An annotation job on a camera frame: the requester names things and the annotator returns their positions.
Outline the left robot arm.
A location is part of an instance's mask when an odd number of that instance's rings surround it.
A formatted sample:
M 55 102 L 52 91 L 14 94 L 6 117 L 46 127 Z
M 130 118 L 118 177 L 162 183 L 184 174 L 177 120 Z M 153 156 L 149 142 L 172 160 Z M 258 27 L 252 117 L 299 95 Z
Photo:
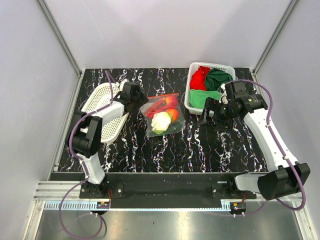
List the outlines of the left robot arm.
M 65 141 L 71 155 L 82 165 L 85 180 L 92 184 L 90 192 L 95 197 L 103 198 L 108 193 L 108 186 L 103 182 L 105 172 L 98 155 L 103 126 L 142 107 L 148 101 L 139 84 L 125 82 L 117 94 L 111 94 L 105 106 L 91 112 L 73 112 Z

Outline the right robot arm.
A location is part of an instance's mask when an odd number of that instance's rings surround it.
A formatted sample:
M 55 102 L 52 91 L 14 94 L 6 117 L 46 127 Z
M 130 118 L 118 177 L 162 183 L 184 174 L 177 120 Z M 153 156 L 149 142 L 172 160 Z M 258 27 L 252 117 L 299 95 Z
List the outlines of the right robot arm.
M 266 101 L 261 94 L 250 94 L 246 80 L 233 80 L 223 84 L 219 100 L 208 97 L 198 124 L 214 122 L 215 131 L 230 130 L 234 120 L 240 118 L 251 130 L 267 164 L 267 173 L 242 173 L 227 185 L 228 195 L 239 198 L 245 191 L 261 194 L 267 200 L 301 193 L 304 205 L 304 184 L 311 169 L 299 163 L 290 152 L 272 119 L 273 100 Z

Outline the clear zip top bag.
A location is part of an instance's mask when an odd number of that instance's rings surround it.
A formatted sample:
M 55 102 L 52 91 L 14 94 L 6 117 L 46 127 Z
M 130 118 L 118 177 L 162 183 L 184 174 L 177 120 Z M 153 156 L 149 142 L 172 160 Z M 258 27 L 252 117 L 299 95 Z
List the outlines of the clear zip top bag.
M 173 135 L 186 127 L 179 96 L 178 93 L 150 96 L 148 102 L 140 107 L 147 124 L 147 137 Z

